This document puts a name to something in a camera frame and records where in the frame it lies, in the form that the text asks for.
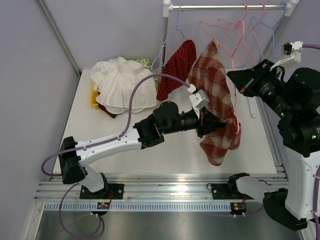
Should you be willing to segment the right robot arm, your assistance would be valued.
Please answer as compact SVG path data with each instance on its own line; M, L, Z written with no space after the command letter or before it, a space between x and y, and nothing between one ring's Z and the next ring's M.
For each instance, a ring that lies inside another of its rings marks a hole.
M290 164L288 188L267 190L257 199L272 220L298 231L320 218L320 73L300 67L288 81L284 75L283 67L267 59L227 73L240 94L260 98L279 117Z

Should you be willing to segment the dark red plaid skirt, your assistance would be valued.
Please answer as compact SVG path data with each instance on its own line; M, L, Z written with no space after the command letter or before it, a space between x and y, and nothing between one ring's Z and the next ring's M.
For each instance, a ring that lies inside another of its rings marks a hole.
M101 104L98 104L99 109L101 109L103 112L105 112L107 115L109 115L111 118L115 119L117 114L111 113L107 110L107 108Z

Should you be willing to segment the beige red plaid skirt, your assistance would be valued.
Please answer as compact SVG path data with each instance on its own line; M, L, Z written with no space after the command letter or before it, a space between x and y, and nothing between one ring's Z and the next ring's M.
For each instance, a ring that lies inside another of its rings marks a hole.
M227 151L240 146L242 129L234 112L226 70L214 41L209 42L196 60L188 74L188 81L207 94L207 109L226 123L225 127L208 134L200 143L208 161L220 166Z

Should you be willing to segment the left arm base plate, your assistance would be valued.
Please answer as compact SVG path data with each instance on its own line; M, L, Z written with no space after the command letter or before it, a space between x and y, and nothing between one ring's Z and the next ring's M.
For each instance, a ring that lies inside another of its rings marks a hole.
M108 190L102 189L97 192L90 192L85 186L81 187L79 198L82 200L122 200L124 196L122 183L109 183Z

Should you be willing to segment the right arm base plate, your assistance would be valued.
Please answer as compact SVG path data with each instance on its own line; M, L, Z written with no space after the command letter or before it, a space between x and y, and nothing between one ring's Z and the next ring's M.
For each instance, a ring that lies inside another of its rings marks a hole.
M229 187L227 183L212 183L210 188L214 200L245 200L247 198L237 189Z

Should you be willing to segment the lemon print skirt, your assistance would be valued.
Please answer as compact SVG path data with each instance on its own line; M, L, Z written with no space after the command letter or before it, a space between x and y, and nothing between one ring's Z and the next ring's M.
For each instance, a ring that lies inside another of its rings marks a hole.
M154 71L154 69L152 68L152 66L151 66L151 64L150 64L150 61L149 61L148 59L145 59L145 58L136 58L136 59L133 59L133 61L142 64L142 67L145 68L145 69L148 69L152 74L155 74L155 73L156 73L156 72ZM153 79L154 79L155 88L156 88L156 90L158 90L161 77L160 77L160 76L155 76Z

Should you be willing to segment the white pleated skirt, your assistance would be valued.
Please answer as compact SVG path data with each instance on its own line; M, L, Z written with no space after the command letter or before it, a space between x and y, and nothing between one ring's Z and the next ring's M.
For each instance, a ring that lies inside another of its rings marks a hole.
M152 73L143 65L119 56L107 61L97 62L90 72L90 79L98 104L113 114L129 110L130 97L135 86ZM136 90L132 100L132 112L139 113L158 104L154 78L144 81Z

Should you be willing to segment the pink hanger with plaid skirt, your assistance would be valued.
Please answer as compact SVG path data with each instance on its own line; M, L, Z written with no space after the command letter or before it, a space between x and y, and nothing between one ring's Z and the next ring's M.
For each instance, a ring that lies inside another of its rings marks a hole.
M235 58L236 58L236 53L237 50L239 48L239 43L235 44L235 48L234 50L229 50L225 45L223 45L217 38L213 38L213 40L216 42L217 46L220 47L230 58L231 58L231 69L235 70ZM236 117L236 126L237 126L237 131L236 131L236 135L239 134L240 132L240 121L239 121L239 115L238 115L238 108L237 108L237 91L236 91L236 87L233 87L233 96L234 96L234 115Z

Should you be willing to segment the blue wire hanger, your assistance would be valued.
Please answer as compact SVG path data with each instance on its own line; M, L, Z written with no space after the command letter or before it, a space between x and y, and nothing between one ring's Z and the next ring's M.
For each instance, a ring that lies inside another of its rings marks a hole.
M258 19L255 16L253 16L250 20L251 22L253 20L255 20L258 25L262 25L262 26L266 27L267 29L271 30L271 40L269 41L266 48L271 49L270 55L272 57L272 60L274 60L274 61L276 60L276 31L279 28L280 23L282 22L282 20L285 17L285 13L286 13L288 4L286 2L282 2L281 5L283 5L283 7L284 7L283 13L273 26L268 25L263 21L258 21Z

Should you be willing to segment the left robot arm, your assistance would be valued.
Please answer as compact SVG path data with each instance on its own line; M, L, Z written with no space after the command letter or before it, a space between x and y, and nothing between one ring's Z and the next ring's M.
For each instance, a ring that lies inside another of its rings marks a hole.
M96 199L109 197L111 190L106 176L93 170L89 166L91 163L122 152L154 147L163 143L167 134L195 130L202 138L225 126L226 123L206 107L179 112L176 103L165 101L120 135L79 142L73 136L65 138L58 155L62 182L80 184Z

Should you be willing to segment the pink wire hanger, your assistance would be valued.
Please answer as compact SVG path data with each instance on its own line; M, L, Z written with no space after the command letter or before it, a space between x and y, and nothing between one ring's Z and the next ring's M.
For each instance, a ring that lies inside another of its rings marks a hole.
M249 62L250 65L248 65L247 63L245 63L241 58L239 58L237 56L236 53L236 58L234 59L234 67L235 67L235 62L241 62L245 67L253 67L255 66L258 62L255 61L255 57L251 52L251 49L249 48L249 45L245 42L245 36L246 36L246 32L248 33L252 33L255 39L255 43L260 51L260 55L262 57L262 59L264 59L264 53L263 50L261 48L261 45L259 43L259 40L257 38L256 35L256 28L258 26L257 23L255 23L252 27L247 27L245 24L245 18L247 17L247 14L249 12L249 7L246 3L241 3L244 7L245 7L245 15L243 16L242 19L240 19L237 23L234 22L229 22L226 21L223 18L219 18L217 21L217 27L221 28L224 33L228 36L228 38L231 40L231 42L235 45L235 44L239 44L239 47L237 49L237 52L240 51L240 53L245 56ZM263 19L263 17L266 14L266 5L263 2L259 3L262 8L263 8L263 14L261 15L260 19L258 21L261 21Z

